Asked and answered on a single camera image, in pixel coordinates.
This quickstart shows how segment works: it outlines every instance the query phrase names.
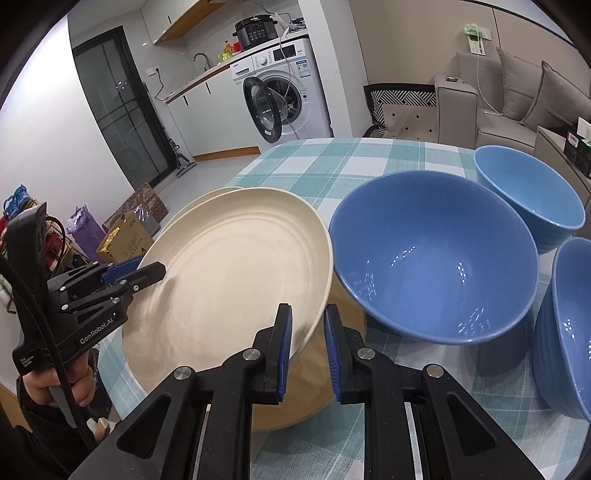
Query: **ceramic bowl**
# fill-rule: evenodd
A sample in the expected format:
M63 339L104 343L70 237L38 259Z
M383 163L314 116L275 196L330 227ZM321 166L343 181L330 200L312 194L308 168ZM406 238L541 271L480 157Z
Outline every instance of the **ceramic bowl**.
M519 213L538 253L553 250L585 223L579 196L561 175L513 148L489 145L474 152L476 179Z
M591 422L591 241L575 237L554 257L534 328L532 365L543 399Z
M329 231L344 287L398 333L486 342L534 301L539 264L527 226L498 195L463 177L378 177L347 195Z

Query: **label sticker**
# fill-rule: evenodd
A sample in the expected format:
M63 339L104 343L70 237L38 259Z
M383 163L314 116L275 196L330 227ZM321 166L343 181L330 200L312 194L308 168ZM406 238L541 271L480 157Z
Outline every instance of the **label sticker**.
M308 67L308 60L300 60L295 63L297 65L297 71L300 74L300 78L309 77L310 68Z
M569 132L569 143L574 147L577 148L579 146L579 139L575 137L572 133Z

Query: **washing machine door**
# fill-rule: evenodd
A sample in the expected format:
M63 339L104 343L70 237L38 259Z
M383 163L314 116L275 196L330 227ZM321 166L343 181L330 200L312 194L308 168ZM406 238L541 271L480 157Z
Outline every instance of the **washing machine door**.
M243 88L246 106L259 133L267 142L277 142L288 115L283 98L257 77L245 79Z

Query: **washing machine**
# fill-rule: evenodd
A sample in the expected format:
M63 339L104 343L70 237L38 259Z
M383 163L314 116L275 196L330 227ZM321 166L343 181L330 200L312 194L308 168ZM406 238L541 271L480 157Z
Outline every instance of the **washing machine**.
M259 51L230 69L261 134L261 152L289 140L333 136L309 38Z

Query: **floor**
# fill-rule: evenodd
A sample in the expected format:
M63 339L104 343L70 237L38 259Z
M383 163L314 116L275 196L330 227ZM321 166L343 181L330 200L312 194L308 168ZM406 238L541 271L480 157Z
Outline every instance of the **floor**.
M185 205L205 193L223 187L257 156L198 162L196 167L180 178L176 178L176 173L169 175L155 188L168 208L168 215L160 224L165 226L173 215Z

